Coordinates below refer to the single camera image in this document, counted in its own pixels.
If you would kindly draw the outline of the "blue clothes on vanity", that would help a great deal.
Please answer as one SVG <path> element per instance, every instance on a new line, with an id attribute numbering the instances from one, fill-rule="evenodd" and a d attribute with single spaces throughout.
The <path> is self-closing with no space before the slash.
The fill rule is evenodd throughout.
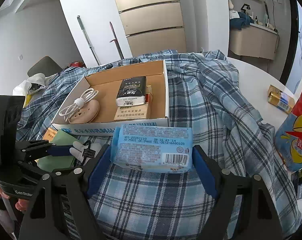
<path id="1" fill-rule="evenodd" d="M 254 23 L 254 20 L 243 12 L 238 12 L 239 18 L 233 18 L 230 20 L 230 29 L 242 30 Z"/>

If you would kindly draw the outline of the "gold three-door refrigerator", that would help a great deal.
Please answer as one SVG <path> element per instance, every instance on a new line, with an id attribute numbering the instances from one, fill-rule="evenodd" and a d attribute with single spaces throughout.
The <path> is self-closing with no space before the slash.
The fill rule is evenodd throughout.
<path id="1" fill-rule="evenodd" d="M 186 52 L 180 0 L 115 0 L 133 56 Z"/>

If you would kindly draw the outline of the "grey chair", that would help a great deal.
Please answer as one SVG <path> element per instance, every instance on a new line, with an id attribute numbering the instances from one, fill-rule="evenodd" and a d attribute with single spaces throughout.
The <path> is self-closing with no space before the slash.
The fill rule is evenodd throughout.
<path id="1" fill-rule="evenodd" d="M 42 73 L 45 77 L 62 72 L 62 68 L 49 56 L 45 56 L 35 63 L 27 72 L 29 77 Z"/>

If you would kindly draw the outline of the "orange blue small box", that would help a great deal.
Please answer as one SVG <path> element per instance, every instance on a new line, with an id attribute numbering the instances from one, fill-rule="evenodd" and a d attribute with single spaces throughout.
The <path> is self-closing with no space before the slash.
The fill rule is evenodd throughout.
<path id="1" fill-rule="evenodd" d="M 54 137 L 56 136 L 57 131 L 55 129 L 52 128 L 48 128 L 43 136 L 43 140 L 47 140 L 48 142 L 53 141 Z"/>

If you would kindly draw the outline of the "red bag on floor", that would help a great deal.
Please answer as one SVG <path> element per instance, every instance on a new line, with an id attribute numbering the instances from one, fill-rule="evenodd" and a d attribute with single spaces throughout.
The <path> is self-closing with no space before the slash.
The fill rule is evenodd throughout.
<path id="1" fill-rule="evenodd" d="M 86 68 L 86 65 L 82 61 L 74 61 L 74 62 L 72 62 L 72 63 L 69 64 L 69 67 L 82 67 L 82 68 Z"/>

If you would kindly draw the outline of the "blue plaid shirt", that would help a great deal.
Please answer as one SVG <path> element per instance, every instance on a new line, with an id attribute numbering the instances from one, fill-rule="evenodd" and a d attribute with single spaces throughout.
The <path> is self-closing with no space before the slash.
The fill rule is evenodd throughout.
<path id="1" fill-rule="evenodd" d="M 239 72 L 221 51 L 165 50 L 95 68 L 69 68 L 30 103 L 18 123 L 18 140 L 40 140 L 62 102 L 85 76 L 110 68 L 165 61 L 172 127 L 190 127 L 193 142 L 221 168 L 262 176 L 275 203 L 283 236 L 301 224 L 297 198 L 274 146 L 275 129 L 239 89 Z M 195 170 L 183 174 L 133 171 L 111 165 L 89 201 L 108 239 L 196 239 L 212 208 Z"/>

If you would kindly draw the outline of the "green felt pouch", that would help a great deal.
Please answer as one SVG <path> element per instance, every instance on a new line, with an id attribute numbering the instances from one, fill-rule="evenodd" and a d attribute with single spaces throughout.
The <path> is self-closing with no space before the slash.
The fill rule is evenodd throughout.
<path id="1" fill-rule="evenodd" d="M 54 130 L 48 128 L 43 136 L 43 140 L 55 144 L 48 151 L 48 156 L 42 157 L 37 160 L 37 166 L 47 172 L 52 172 L 55 169 L 69 168 L 74 165 L 75 158 L 69 152 L 71 146 L 75 141 L 79 142 L 78 139 L 66 133 L 63 130 Z"/>

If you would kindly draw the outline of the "white plastic bag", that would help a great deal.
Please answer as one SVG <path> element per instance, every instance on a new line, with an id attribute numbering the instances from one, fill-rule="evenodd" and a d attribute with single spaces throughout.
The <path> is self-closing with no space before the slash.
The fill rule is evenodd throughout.
<path id="1" fill-rule="evenodd" d="M 46 88 L 47 85 L 48 81 L 45 75 L 43 73 L 37 73 L 16 86 L 13 89 L 12 94 L 14 96 L 33 95 L 39 90 Z"/>

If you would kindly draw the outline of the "round beige case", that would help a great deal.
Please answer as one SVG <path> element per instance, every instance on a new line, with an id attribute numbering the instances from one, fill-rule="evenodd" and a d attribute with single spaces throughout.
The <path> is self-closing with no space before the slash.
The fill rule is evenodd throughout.
<path id="1" fill-rule="evenodd" d="M 91 122 L 99 113 L 100 104 L 97 100 L 92 99 L 84 106 L 75 111 L 74 114 L 71 115 L 68 122 L 70 124 L 86 124 Z"/>

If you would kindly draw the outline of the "gold blue small box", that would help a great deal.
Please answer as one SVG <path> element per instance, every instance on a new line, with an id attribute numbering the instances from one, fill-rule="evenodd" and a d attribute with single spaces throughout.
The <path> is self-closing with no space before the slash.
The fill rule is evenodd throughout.
<path id="1" fill-rule="evenodd" d="M 273 85 L 268 89 L 268 102 L 287 114 L 290 114 L 295 106 L 294 98 Z"/>

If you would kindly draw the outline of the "red iced tea bottle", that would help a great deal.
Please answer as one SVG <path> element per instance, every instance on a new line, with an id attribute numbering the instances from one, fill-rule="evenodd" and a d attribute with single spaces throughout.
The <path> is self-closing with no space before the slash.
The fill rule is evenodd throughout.
<path id="1" fill-rule="evenodd" d="M 275 148 L 289 171 L 302 168 L 302 92 L 275 134 Z"/>

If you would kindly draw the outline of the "cardboard box tray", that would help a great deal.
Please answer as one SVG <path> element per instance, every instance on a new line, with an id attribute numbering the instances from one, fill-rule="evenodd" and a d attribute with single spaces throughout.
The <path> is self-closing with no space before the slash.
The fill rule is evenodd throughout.
<path id="1" fill-rule="evenodd" d="M 146 84 L 152 88 L 152 104 L 148 119 L 139 119 L 137 116 L 131 120 L 115 121 L 118 109 L 116 98 L 122 80 L 145 76 Z M 81 94 L 89 88 L 98 91 L 96 96 L 100 110 L 96 118 L 86 124 L 69 124 L 59 112 L 74 103 Z M 85 136 L 112 136 L 116 127 L 122 124 L 139 126 L 169 126 L 169 88 L 168 74 L 165 60 L 149 61 L 115 67 L 85 76 L 75 85 L 58 109 L 52 120 L 55 129 L 62 129 L 72 135 Z"/>

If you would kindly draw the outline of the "red gold cigarette pack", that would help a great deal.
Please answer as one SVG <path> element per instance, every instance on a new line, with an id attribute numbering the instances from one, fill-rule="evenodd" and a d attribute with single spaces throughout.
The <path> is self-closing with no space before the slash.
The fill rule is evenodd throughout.
<path id="1" fill-rule="evenodd" d="M 151 115 L 153 91 L 151 85 L 146 86 L 146 102 L 144 105 L 118 107 L 114 121 L 149 119 Z"/>

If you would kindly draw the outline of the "frosted glass door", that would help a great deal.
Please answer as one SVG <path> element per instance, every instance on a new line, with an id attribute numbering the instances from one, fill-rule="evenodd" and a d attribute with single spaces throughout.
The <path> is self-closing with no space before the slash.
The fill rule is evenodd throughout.
<path id="1" fill-rule="evenodd" d="M 297 2 L 298 6 L 298 42 L 295 51 L 294 61 L 286 87 L 294 94 L 299 86 L 302 78 L 302 7 Z"/>

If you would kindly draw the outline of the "blue tissue pack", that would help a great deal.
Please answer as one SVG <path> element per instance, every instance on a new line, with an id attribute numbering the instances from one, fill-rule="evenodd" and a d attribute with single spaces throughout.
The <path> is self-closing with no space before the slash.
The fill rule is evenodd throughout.
<path id="1" fill-rule="evenodd" d="M 192 168 L 191 128 L 137 126 L 115 129 L 110 161 L 122 168 L 154 173 L 185 173 Z"/>

